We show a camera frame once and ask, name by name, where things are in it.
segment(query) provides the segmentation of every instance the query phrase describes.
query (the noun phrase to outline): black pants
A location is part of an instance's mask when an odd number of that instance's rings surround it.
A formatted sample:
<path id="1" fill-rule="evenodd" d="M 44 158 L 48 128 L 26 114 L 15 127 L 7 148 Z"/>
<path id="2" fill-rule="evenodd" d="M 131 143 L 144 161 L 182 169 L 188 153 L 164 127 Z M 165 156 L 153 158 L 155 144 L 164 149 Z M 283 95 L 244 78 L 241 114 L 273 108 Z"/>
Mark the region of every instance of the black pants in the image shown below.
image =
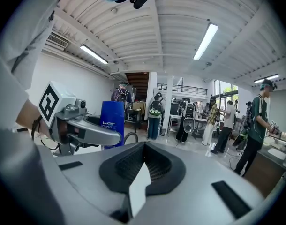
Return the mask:
<path id="1" fill-rule="evenodd" d="M 218 150 L 220 150 L 221 152 L 224 151 L 224 149 L 226 148 L 228 137 L 231 134 L 232 130 L 233 129 L 230 127 L 223 127 L 222 128 L 221 133 L 220 133 L 219 138 L 218 138 L 218 141 L 217 141 L 217 144 L 214 148 L 215 151 L 218 151 Z"/>
<path id="2" fill-rule="evenodd" d="M 250 168 L 252 162 L 254 161 L 257 152 L 262 148 L 262 144 L 263 144 L 262 142 L 258 142 L 253 138 L 251 138 L 250 136 L 248 136 L 246 149 L 244 150 L 244 153 L 241 159 L 239 160 L 236 169 L 234 170 L 235 173 L 240 175 L 244 165 L 248 161 L 243 176 L 246 174 L 247 170 Z"/>
<path id="3" fill-rule="evenodd" d="M 184 129 L 184 120 L 185 120 L 185 118 L 182 117 L 181 118 L 180 129 L 177 132 L 177 135 L 175 137 L 177 140 L 182 141 L 182 142 L 185 142 L 187 140 L 187 137 L 188 137 L 188 133 L 186 133 L 185 129 Z"/>

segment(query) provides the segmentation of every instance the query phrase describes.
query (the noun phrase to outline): plaid shirt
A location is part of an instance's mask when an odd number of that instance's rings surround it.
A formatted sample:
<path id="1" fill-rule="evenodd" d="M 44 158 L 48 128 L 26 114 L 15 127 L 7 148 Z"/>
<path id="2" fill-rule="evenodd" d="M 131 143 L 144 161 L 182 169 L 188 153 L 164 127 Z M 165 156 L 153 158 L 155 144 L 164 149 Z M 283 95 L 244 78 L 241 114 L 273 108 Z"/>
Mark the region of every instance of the plaid shirt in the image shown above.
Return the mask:
<path id="1" fill-rule="evenodd" d="M 218 110 L 217 105 L 214 104 L 213 107 L 212 107 L 211 110 L 210 110 L 210 115 L 209 115 L 209 117 L 208 117 L 207 124 L 212 124 L 212 125 L 215 124 L 215 122 L 216 122 L 216 113 L 217 113 L 217 110 Z"/>

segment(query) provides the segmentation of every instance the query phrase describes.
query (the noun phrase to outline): railing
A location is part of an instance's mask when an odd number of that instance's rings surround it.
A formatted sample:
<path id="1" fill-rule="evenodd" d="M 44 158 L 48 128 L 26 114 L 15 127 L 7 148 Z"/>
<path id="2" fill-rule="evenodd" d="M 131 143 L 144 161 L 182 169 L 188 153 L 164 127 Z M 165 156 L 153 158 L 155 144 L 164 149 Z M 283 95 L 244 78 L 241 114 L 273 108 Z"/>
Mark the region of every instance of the railing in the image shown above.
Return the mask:
<path id="1" fill-rule="evenodd" d="M 158 89 L 167 90 L 167 84 L 158 83 Z M 189 86 L 182 86 L 182 85 L 172 85 L 172 91 L 207 95 L 207 89 L 205 88 L 196 88 L 196 87 L 189 87 Z"/>

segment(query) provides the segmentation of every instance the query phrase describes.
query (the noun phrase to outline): floor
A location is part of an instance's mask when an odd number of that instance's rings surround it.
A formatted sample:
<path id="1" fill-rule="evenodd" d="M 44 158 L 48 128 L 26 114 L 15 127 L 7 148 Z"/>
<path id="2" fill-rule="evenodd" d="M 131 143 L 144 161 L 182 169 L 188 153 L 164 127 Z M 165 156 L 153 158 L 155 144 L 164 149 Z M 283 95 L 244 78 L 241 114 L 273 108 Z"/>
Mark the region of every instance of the floor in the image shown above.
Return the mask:
<path id="1" fill-rule="evenodd" d="M 134 129 L 126 127 L 124 130 L 124 135 L 126 135 L 129 132 L 134 132 Z M 137 130 L 138 140 L 139 142 L 146 141 L 147 140 L 147 133 L 145 130 Z M 207 157 L 211 157 L 214 160 L 218 161 L 223 166 L 227 167 L 228 169 L 235 169 L 239 159 L 241 158 L 241 154 L 239 154 L 236 149 L 232 146 L 233 140 L 229 140 L 226 146 L 226 150 L 224 154 L 219 153 L 217 155 L 212 154 L 210 152 L 211 149 L 215 147 L 215 144 L 217 142 L 217 138 L 212 138 L 212 143 L 210 146 L 204 146 L 201 144 L 202 138 L 196 138 L 192 137 L 191 135 L 188 136 L 188 139 L 185 143 L 180 143 L 177 140 L 175 140 L 176 133 L 171 132 L 170 135 L 165 136 L 158 136 L 155 142 L 165 144 L 167 146 L 176 147 L 178 149 L 183 149 L 186 151 L 196 152 L 198 154 L 205 155 Z M 47 137 L 42 136 L 42 141 L 46 144 L 46 146 L 50 148 L 55 148 L 56 143 Z M 135 138 L 133 136 L 130 136 L 125 144 L 134 143 Z M 35 143 L 38 145 L 42 145 L 40 141 L 40 137 L 35 138 Z M 82 153 L 90 153 L 90 152 L 96 152 L 101 151 L 100 146 L 99 147 L 88 147 L 88 148 L 80 148 L 78 152 L 75 154 L 82 154 Z"/>

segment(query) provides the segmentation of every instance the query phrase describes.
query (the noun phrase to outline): black and white marker cube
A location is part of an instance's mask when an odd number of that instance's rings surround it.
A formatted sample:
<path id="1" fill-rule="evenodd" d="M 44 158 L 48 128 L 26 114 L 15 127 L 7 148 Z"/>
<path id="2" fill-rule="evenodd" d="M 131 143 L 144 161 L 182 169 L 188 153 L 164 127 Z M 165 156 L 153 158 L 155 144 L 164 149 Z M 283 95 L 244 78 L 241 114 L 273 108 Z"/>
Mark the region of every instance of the black and white marker cube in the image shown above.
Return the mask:
<path id="1" fill-rule="evenodd" d="M 76 96 L 59 82 L 50 81 L 40 99 L 38 108 L 45 123 L 50 128 L 56 113 L 68 104 L 74 105 Z"/>

